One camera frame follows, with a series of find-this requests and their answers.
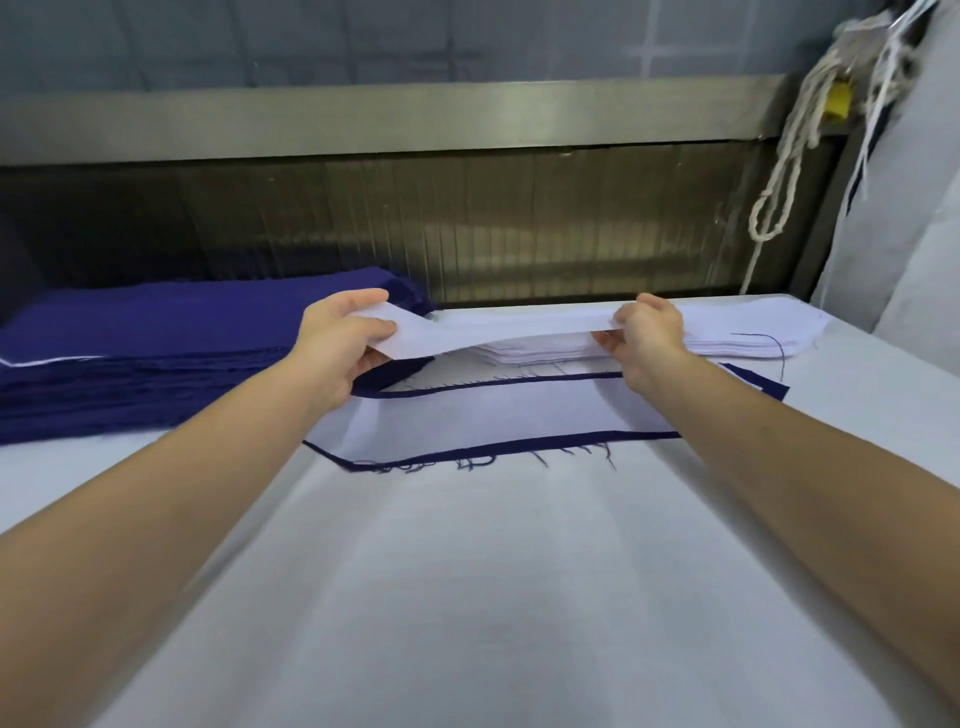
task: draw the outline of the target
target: navy fabric border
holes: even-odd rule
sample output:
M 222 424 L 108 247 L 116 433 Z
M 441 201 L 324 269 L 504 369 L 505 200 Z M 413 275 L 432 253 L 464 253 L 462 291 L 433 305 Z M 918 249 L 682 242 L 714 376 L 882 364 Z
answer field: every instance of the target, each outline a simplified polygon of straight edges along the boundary
M 496 387 L 501 384 L 524 384 L 532 381 L 572 381 L 573 379 L 618 379 L 623 374 L 620 372 L 599 372 L 596 374 L 585 375 L 553 375 L 553 376 L 517 376 L 508 379 L 491 379 L 490 381 L 472 381 L 467 384 L 447 384 L 443 387 L 430 387 L 428 389 L 411 389 L 406 392 L 362 392 L 357 393 L 356 397 L 362 397 L 367 400 L 402 400 L 408 397 L 423 397 L 425 395 L 435 395 L 438 392 L 450 392 L 454 389 L 470 389 L 472 387 Z
M 735 376 L 743 379 L 749 384 L 764 393 L 773 397 L 775 400 L 783 401 L 790 388 L 782 382 L 768 379 L 749 369 L 743 369 L 733 364 L 722 364 Z M 570 381 L 574 379 L 617 379 L 622 378 L 620 372 L 602 372 L 599 374 L 585 375 L 563 375 L 563 376 L 525 376 L 516 379 L 495 379 L 492 381 L 472 382 L 470 384 L 451 384 L 445 387 L 433 387 L 431 389 L 417 389 L 409 392 L 374 392 L 357 395 L 368 399 L 390 400 L 409 397 L 423 397 L 436 394 L 438 392 L 448 392 L 455 389 L 468 389 L 472 387 L 499 386 L 502 384 L 522 384 L 534 381 Z M 331 452 L 319 448 L 306 440 L 303 444 L 314 450 L 318 454 L 332 460 L 344 470 L 351 473 L 370 473 L 378 471 L 388 471 L 393 468 L 411 468 L 417 465 L 432 465 L 433 463 L 452 462 L 455 460 L 473 460 L 473 459 L 494 459 L 498 455 L 513 455 L 519 452 L 535 452 L 546 449 L 571 449 L 587 447 L 590 445 L 600 445 L 601 443 L 626 442 L 633 440 L 676 440 L 680 437 L 679 432 L 635 432 L 632 430 L 609 430 L 605 432 L 577 432 L 571 435 L 556 435 L 554 437 L 534 437 L 526 440 L 510 440 L 503 443 L 492 443 L 490 445 L 479 445 L 474 448 L 461 448 L 447 450 L 445 452 L 431 452 L 417 457 L 407 458 L 406 460 L 397 460 L 391 463 L 372 463 L 363 461 L 350 461 L 338 457 Z

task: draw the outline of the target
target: white table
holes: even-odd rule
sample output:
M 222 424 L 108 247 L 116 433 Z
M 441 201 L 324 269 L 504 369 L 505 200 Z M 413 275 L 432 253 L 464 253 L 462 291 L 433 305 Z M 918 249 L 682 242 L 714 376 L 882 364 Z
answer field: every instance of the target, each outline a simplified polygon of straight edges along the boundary
M 458 353 L 413 384 L 503 373 Z M 960 483 L 960 379 L 834 322 L 784 381 Z M 0 449 L 0 530 L 155 437 Z M 98 728 L 957 724 L 685 443 L 611 449 L 410 474 L 301 449 Z

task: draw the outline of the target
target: forearm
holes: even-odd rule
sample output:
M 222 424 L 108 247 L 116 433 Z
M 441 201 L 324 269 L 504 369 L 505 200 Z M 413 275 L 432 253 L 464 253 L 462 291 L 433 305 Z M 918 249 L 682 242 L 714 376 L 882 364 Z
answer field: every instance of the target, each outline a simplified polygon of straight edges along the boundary
M 0 715 L 72 717 L 322 414 L 286 359 L 0 536 Z
M 960 702 L 960 492 L 686 352 L 644 396 L 825 584 Z

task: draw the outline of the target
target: white rope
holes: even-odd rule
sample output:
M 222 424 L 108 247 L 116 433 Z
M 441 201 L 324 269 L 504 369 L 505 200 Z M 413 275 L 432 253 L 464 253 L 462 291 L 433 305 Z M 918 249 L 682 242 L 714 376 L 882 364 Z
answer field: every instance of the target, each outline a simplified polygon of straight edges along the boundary
M 866 194 L 866 163 L 870 139 L 876 130 L 879 113 L 889 100 L 903 93 L 911 81 L 906 72 L 906 62 L 912 57 L 906 56 L 906 46 L 900 38 L 903 31 L 910 26 L 925 9 L 936 0 L 918 0 L 896 23 L 891 26 L 891 15 L 882 12 L 864 20 L 849 20 L 837 27 L 834 36 L 839 38 L 848 31 L 866 31 L 876 28 L 891 27 L 891 33 L 880 53 L 873 73 L 870 88 L 868 89 L 865 105 L 867 117 L 867 135 L 857 157 L 856 169 L 852 180 L 860 177 L 863 180 Z M 804 152 L 815 149 L 820 144 L 820 125 L 824 109 L 827 106 L 830 89 L 843 70 L 844 61 L 838 50 L 837 42 L 827 50 L 827 53 L 817 61 L 800 86 L 800 93 L 793 109 L 787 116 L 777 147 L 777 162 L 770 172 L 770 179 L 760 193 L 750 211 L 748 231 L 754 240 L 754 251 L 747 265 L 743 283 L 740 286 L 740 295 L 747 292 L 750 281 L 753 279 L 756 262 L 760 258 L 763 244 L 780 235 L 790 219 L 790 212 L 797 196 L 797 184 L 803 171 Z M 848 184 L 848 193 L 852 192 L 852 181 Z
M 821 309 L 823 309 L 827 303 L 827 292 L 829 291 L 830 281 L 833 278 L 836 259 L 839 257 L 844 225 L 847 221 L 847 214 L 853 199 L 854 184 L 858 177 L 862 180 L 860 190 L 862 191 L 863 198 L 867 199 L 869 194 L 867 160 L 870 155 L 870 143 L 876 133 L 876 125 L 879 122 L 880 115 L 888 103 L 894 101 L 897 96 L 901 95 L 909 85 L 912 84 L 913 78 L 919 71 L 917 56 L 913 49 L 903 41 L 903 35 L 921 15 L 936 5 L 936 3 L 937 0 L 917 0 L 909 10 L 901 15 L 891 27 L 883 50 L 880 52 L 880 56 L 874 65 L 870 77 L 870 90 L 865 103 L 866 129 L 864 130 L 863 142 L 860 144 L 856 165 L 850 179 L 847 180 L 843 200 L 840 204 L 840 209 L 837 211 L 837 221 L 833 227 L 830 252 L 821 278 L 820 294 L 817 298 L 817 306 Z M 910 65 L 909 73 L 906 72 L 904 60 Z
M 824 115 L 827 97 L 833 82 L 840 73 L 842 62 L 836 48 L 831 47 L 813 69 L 806 75 L 800 86 L 797 103 L 787 116 L 783 136 L 777 147 L 777 163 L 770 172 L 770 179 L 750 210 L 748 230 L 754 240 L 754 254 L 747 266 L 740 295 L 754 276 L 756 262 L 760 258 L 763 244 L 773 240 L 783 232 L 790 211 L 797 196 L 797 182 L 803 171 L 804 151 L 815 149 L 820 144 L 820 119 Z M 786 180 L 786 192 L 783 192 Z M 777 209 L 780 215 L 774 224 Z

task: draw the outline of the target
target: hand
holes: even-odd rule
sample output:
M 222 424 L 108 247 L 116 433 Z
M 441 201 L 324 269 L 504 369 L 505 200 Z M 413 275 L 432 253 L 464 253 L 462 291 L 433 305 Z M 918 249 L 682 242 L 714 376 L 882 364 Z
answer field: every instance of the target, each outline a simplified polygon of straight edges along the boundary
M 593 338 L 620 362 L 627 386 L 641 395 L 657 364 L 675 354 L 687 354 L 684 316 L 667 299 L 641 293 L 635 303 L 621 306 L 613 318 L 623 329 L 595 331 Z
M 383 303 L 387 297 L 382 288 L 342 291 L 310 304 L 303 311 L 297 343 L 286 360 L 298 363 L 317 382 L 314 404 L 318 419 L 331 409 L 343 406 L 357 377 L 388 360 L 369 344 L 393 334 L 396 324 L 348 315 L 374 303 Z

